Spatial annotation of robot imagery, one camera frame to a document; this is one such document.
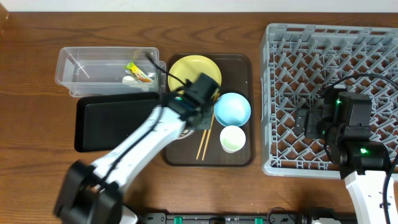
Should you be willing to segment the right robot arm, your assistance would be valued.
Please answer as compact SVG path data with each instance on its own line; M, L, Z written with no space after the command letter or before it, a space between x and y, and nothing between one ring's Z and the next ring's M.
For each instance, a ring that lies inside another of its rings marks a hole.
M371 104L344 103L297 111L295 132L324 140L329 160L354 204L358 223L397 223L392 173L397 164L386 146L370 139Z

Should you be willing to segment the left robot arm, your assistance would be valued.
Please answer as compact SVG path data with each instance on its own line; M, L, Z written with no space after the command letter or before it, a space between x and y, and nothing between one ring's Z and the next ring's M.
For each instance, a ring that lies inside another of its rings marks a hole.
M148 163L188 128L197 126L214 93L169 92L146 121L121 144L90 165L68 169L53 209L62 223L137 223L124 193Z

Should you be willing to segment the green yellow snack wrapper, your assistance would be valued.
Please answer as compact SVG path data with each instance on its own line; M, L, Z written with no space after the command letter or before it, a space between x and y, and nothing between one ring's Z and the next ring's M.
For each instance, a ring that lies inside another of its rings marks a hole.
M126 70L139 82L152 83L153 80L146 75L134 62L129 62L126 65Z

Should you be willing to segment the white cup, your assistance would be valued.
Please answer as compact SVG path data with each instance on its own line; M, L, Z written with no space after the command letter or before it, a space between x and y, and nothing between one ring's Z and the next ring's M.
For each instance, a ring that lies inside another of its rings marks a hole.
M246 135L238 126L227 126L220 133L221 147L227 153L241 150L246 143Z

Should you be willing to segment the white bowl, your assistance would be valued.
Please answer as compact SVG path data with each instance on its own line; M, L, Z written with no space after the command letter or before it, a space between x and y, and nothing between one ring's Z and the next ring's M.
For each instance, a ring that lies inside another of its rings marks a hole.
M192 129L186 129L186 130L184 130L184 131L180 134L180 136L178 137L178 139L184 139L184 138L188 137L189 135L193 134L194 132L195 132L195 131L192 130Z

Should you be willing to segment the white tissue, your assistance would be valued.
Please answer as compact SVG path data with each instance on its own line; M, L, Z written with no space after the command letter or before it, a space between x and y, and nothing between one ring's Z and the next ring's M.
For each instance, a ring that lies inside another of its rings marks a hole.
M125 76L122 79L122 84L124 84L124 85L133 85L135 83L137 83L137 80L134 77L130 76L130 75Z

